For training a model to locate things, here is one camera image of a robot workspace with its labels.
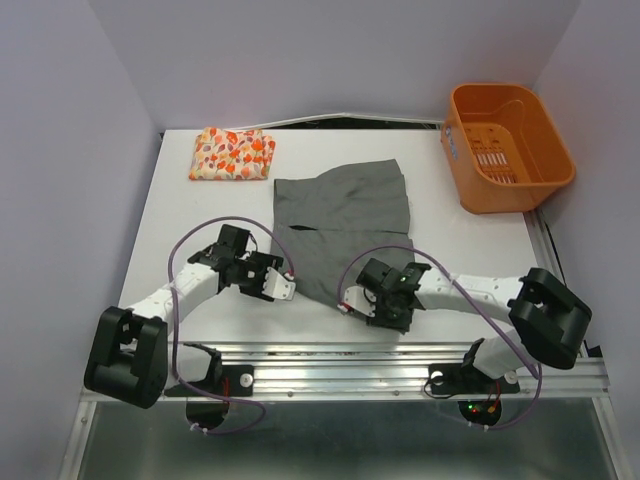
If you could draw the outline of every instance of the plastic basket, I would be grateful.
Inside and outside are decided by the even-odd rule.
[[[457,87],[441,139],[460,204],[472,213],[532,210],[575,176],[542,102],[519,85]]]

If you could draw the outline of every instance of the white wall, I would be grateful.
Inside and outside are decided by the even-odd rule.
[[[640,3],[583,2],[537,88],[577,166],[545,205],[572,289],[593,308],[630,459],[640,475]]]
[[[0,476],[56,478],[158,148],[84,0],[0,5]]]
[[[578,0],[89,0],[154,121],[441,118],[465,81],[533,85]]]

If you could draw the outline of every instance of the white table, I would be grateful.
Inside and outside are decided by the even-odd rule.
[[[131,256],[120,306],[166,283],[175,242],[213,217],[241,215],[273,225],[273,179],[308,178],[339,165],[395,158],[406,178],[410,237],[451,271],[486,276],[523,275],[536,265],[521,214],[476,216],[463,210],[439,132],[424,130],[272,130],[277,142],[270,178],[263,182],[207,182],[187,178],[196,130],[167,131]],[[270,241],[250,228],[262,251]],[[211,226],[194,235],[176,258],[176,270],[217,239]],[[197,308],[180,338],[201,342],[472,342],[494,332],[477,316],[417,311],[411,331],[367,327],[336,309],[297,295],[264,302],[227,289]]]

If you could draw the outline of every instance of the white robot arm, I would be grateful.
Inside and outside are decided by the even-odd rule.
[[[479,309],[505,324],[503,336],[478,340],[462,364],[453,371],[447,366],[441,369],[449,372],[449,378],[441,384],[457,383],[441,389],[446,394],[483,390],[490,382],[522,367],[523,359],[529,364],[572,368],[591,320],[589,307],[541,268],[532,268],[525,277],[491,278],[445,275],[419,263],[410,263],[399,271],[371,259],[356,283],[346,290],[341,307],[345,312],[363,315],[370,325],[405,333],[414,309],[473,314]]]
[[[109,307],[98,322],[85,371],[85,387],[142,408],[155,403],[163,390],[176,385],[168,375],[168,335],[173,330],[174,302],[180,320],[230,285],[266,301],[291,300],[295,283],[278,268],[283,259],[246,252],[248,230],[223,225],[218,241],[197,252],[175,276],[144,300],[125,309]],[[201,346],[178,350],[181,377],[201,381],[219,376],[220,356]]]

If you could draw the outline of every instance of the orange patterned cloth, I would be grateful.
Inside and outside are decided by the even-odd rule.
[[[191,180],[264,180],[276,142],[262,130],[205,128],[196,137]]]

